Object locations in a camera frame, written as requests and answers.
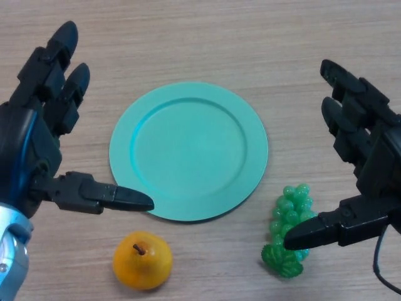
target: grapes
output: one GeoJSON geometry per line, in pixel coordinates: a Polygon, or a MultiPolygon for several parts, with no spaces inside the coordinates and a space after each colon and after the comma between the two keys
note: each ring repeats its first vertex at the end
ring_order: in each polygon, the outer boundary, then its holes
{"type": "Polygon", "coordinates": [[[286,197],[285,196],[280,196],[276,201],[277,207],[281,207],[282,203],[285,202],[285,201],[286,201],[286,197]]]}
{"type": "Polygon", "coordinates": [[[293,228],[293,225],[291,224],[285,224],[282,228],[281,228],[281,236],[282,237],[286,237],[286,234],[289,230],[291,230],[293,228]]]}
{"type": "Polygon", "coordinates": [[[309,249],[295,251],[295,256],[298,261],[304,261],[309,255],[309,249]]]}
{"type": "Polygon", "coordinates": [[[310,196],[307,196],[306,199],[303,201],[305,204],[310,204],[311,207],[313,205],[313,198],[311,198],[310,196]]]}
{"type": "Polygon", "coordinates": [[[271,232],[271,234],[280,233],[282,227],[283,227],[283,223],[281,221],[272,221],[270,223],[270,232],[271,232]]]}
{"type": "Polygon", "coordinates": [[[311,204],[302,202],[301,204],[297,205],[296,210],[301,214],[304,211],[309,211],[311,207],[312,207],[311,204]]]}
{"type": "Polygon", "coordinates": [[[286,214],[286,221],[289,224],[296,225],[299,223],[298,213],[294,210],[290,210],[286,214]]]}
{"type": "Polygon", "coordinates": [[[272,215],[273,215],[273,217],[274,217],[275,219],[280,219],[280,218],[283,217],[284,213],[283,213],[283,211],[282,211],[280,208],[275,207],[275,208],[273,209],[273,211],[272,211],[272,215]]]}
{"type": "Polygon", "coordinates": [[[309,252],[310,252],[309,249],[302,250],[304,258],[309,256],[309,252]]]}
{"type": "Polygon", "coordinates": [[[293,186],[286,186],[283,189],[283,194],[286,198],[290,198],[295,193],[295,188],[293,186]]]}
{"type": "Polygon", "coordinates": [[[306,195],[308,195],[309,192],[311,191],[311,188],[307,184],[300,184],[297,186],[296,190],[297,191],[301,191],[301,190],[306,191],[306,195]]]}
{"type": "Polygon", "coordinates": [[[303,253],[302,253],[302,251],[295,251],[295,256],[296,256],[296,259],[298,260],[298,261],[303,261],[305,258],[303,258],[303,253]]]}
{"type": "Polygon", "coordinates": [[[284,244],[284,240],[281,237],[280,234],[277,234],[274,238],[273,238],[273,244],[276,246],[282,246],[284,244]]]}
{"type": "Polygon", "coordinates": [[[263,248],[262,258],[267,266],[284,278],[292,278],[302,273],[303,266],[300,262],[305,260],[310,252],[309,249],[291,251],[284,247],[284,238],[289,230],[316,216],[311,210],[313,199],[309,192],[310,187],[307,184],[286,186],[271,212],[274,218],[269,225],[272,242],[263,248]]]}
{"type": "Polygon", "coordinates": [[[280,209],[282,210],[283,213],[287,213],[288,211],[294,210],[294,203],[286,199],[281,204],[280,209]]]}

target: wood grain surface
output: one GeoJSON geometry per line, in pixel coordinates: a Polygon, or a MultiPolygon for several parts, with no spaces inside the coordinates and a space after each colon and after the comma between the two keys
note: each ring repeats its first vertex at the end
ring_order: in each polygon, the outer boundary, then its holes
{"type": "MultiPolygon", "coordinates": [[[[368,78],[401,112],[399,0],[2,0],[0,98],[34,47],[73,20],[80,41],[69,72],[86,62],[91,83],[73,134],[62,138],[70,170],[113,182],[112,130],[124,110],[160,85],[201,80],[244,97],[269,135],[269,164],[255,193],[232,213],[192,225],[106,210],[100,216],[44,203],[32,219],[29,275],[19,301],[70,300],[399,300],[372,272],[376,240],[311,251],[302,276],[283,281],[266,271],[260,251],[275,199],[287,184],[307,182],[317,211],[357,194],[321,116],[331,88],[320,77],[329,58],[368,78]],[[152,293],[117,283],[111,262],[134,230],[163,236],[174,252],[170,280],[152,293]]],[[[390,230],[382,273],[401,285],[401,238],[390,230]]]]}

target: grape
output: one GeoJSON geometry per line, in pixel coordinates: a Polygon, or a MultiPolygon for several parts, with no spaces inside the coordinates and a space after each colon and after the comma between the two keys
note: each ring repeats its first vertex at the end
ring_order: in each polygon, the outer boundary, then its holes
{"type": "Polygon", "coordinates": [[[281,221],[272,221],[270,223],[270,232],[271,234],[278,234],[281,232],[281,228],[283,227],[283,223],[281,221]]]}
{"type": "Polygon", "coordinates": [[[307,196],[306,199],[303,201],[305,204],[310,204],[311,207],[313,205],[313,198],[311,198],[310,196],[307,196]]]}
{"type": "Polygon", "coordinates": [[[304,261],[309,255],[309,249],[295,251],[295,256],[298,261],[304,261]]]}
{"type": "Polygon", "coordinates": [[[276,246],[282,246],[284,244],[284,240],[280,234],[277,234],[276,236],[274,236],[273,244],[276,246]]]}
{"type": "Polygon", "coordinates": [[[286,214],[286,220],[289,224],[296,225],[299,223],[298,213],[294,210],[290,210],[286,214]]]}
{"type": "Polygon", "coordinates": [[[308,219],[314,218],[316,216],[316,213],[314,213],[313,211],[304,211],[301,213],[301,215],[299,216],[299,219],[301,221],[306,221],[308,219]]]}
{"type": "Polygon", "coordinates": [[[303,258],[303,253],[302,253],[302,251],[295,251],[295,256],[296,256],[296,259],[298,260],[298,261],[303,261],[305,258],[303,258]]]}
{"type": "Polygon", "coordinates": [[[302,212],[310,211],[311,207],[312,207],[312,205],[310,205],[306,202],[302,202],[297,205],[296,210],[299,214],[301,214],[302,212]]]}
{"type": "Polygon", "coordinates": [[[287,213],[288,211],[294,210],[294,203],[290,200],[286,199],[280,206],[280,209],[283,213],[287,213]]]}
{"type": "Polygon", "coordinates": [[[309,249],[302,250],[303,258],[308,257],[309,256],[309,252],[310,252],[309,249]]]}
{"type": "Polygon", "coordinates": [[[286,201],[286,197],[285,196],[280,196],[277,201],[276,204],[278,207],[281,207],[282,203],[286,201]]]}
{"type": "Polygon", "coordinates": [[[307,194],[305,194],[305,191],[296,190],[294,193],[293,199],[294,199],[294,202],[300,203],[300,202],[303,202],[306,197],[307,197],[307,194]]]}
{"type": "Polygon", "coordinates": [[[291,224],[285,224],[283,226],[283,228],[281,229],[281,236],[282,237],[286,237],[286,234],[289,230],[291,230],[293,228],[293,225],[291,224]]]}
{"type": "Polygon", "coordinates": [[[286,186],[283,189],[283,194],[286,198],[290,198],[293,196],[295,192],[295,188],[293,186],[286,186]]]}
{"type": "Polygon", "coordinates": [[[296,188],[297,191],[306,191],[306,195],[309,194],[309,192],[311,191],[309,185],[307,184],[300,184],[298,185],[298,187],[296,188]]]}
{"type": "Polygon", "coordinates": [[[279,207],[275,207],[272,212],[273,218],[280,219],[283,217],[283,211],[279,207]]]}

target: robotic hand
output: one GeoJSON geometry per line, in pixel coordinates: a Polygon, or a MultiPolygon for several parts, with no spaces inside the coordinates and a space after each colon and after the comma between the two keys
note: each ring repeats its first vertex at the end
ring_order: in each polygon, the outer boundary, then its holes
{"type": "Polygon", "coordinates": [[[383,284],[401,293],[380,276],[377,265],[387,226],[401,233],[401,116],[371,83],[336,63],[324,60],[320,73],[333,87],[332,98],[326,97],[321,106],[323,118],[338,155],[355,165],[361,195],[300,223],[288,232],[284,246],[301,250],[336,241],[347,246],[379,236],[373,270],[383,284]]]}
{"type": "Polygon", "coordinates": [[[61,164],[60,137],[71,133],[88,88],[90,72],[79,65],[64,72],[78,42],[69,21],[36,48],[18,74],[20,84],[0,105],[0,301],[12,301],[28,272],[30,218],[42,200],[60,209],[101,214],[104,208],[148,211],[150,197],[92,175],[67,172],[54,178],[61,164]]]}

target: round plate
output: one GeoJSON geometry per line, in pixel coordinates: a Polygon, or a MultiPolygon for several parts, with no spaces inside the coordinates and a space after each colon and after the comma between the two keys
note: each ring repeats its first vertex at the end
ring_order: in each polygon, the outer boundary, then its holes
{"type": "Polygon", "coordinates": [[[238,95],[208,83],[160,87],[121,116],[110,142],[118,185],[148,194],[150,213],[200,221],[241,204],[259,184],[268,139],[238,95]]]}

